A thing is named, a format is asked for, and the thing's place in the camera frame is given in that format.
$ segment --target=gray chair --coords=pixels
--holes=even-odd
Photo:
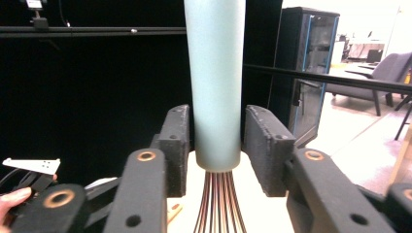
[[[403,82],[409,68],[412,65],[412,52],[408,53],[392,53],[385,57],[373,70],[371,74],[364,74],[360,72],[351,72],[359,75],[359,79],[373,79],[385,82]],[[379,106],[379,97],[385,95],[387,105],[393,107],[394,102],[392,94],[385,91],[377,91],[372,89],[363,89],[358,87],[351,87],[346,85],[331,84],[326,86],[326,92],[333,95],[345,95],[364,100],[370,100],[375,103],[376,115],[381,115],[381,108]]]

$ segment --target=glass cabinet door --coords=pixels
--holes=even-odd
[[[303,52],[303,72],[327,74],[334,43],[337,17],[305,15],[302,39],[305,40]],[[325,97],[325,84],[296,80],[294,84],[294,110],[292,113],[292,134],[305,139],[305,134],[317,131]]]

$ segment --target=horizontal black rail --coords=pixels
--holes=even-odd
[[[412,85],[405,84],[405,83],[393,83],[393,82],[384,82],[378,80],[359,80],[350,77],[337,77],[333,75],[326,75],[326,74],[314,74],[314,73],[306,73],[306,72],[298,72],[298,71],[291,71],[291,70],[283,70],[273,67],[266,67],[266,66],[257,66],[257,65],[250,65],[244,64],[243,65],[245,70],[260,72],[264,74],[270,74],[276,76],[277,79],[301,79],[313,82],[321,82],[321,83],[333,83],[333,84],[341,84],[347,85],[352,87],[359,87],[365,89],[376,89],[382,91],[389,91],[392,93],[400,93],[400,94],[412,94]]]
[[[0,38],[184,35],[185,27],[49,27],[0,26]]]

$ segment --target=white wall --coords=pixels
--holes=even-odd
[[[284,0],[283,8],[297,6],[339,13],[338,35],[363,39],[372,31],[386,53],[412,50],[410,0]]]
[[[403,1],[395,19],[387,53],[412,51],[412,2]]]

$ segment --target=human finger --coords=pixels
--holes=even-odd
[[[6,226],[0,225],[0,233],[10,233],[10,229],[7,228]]]
[[[24,202],[31,194],[31,188],[25,187],[0,197],[0,223],[3,224],[7,212]]]

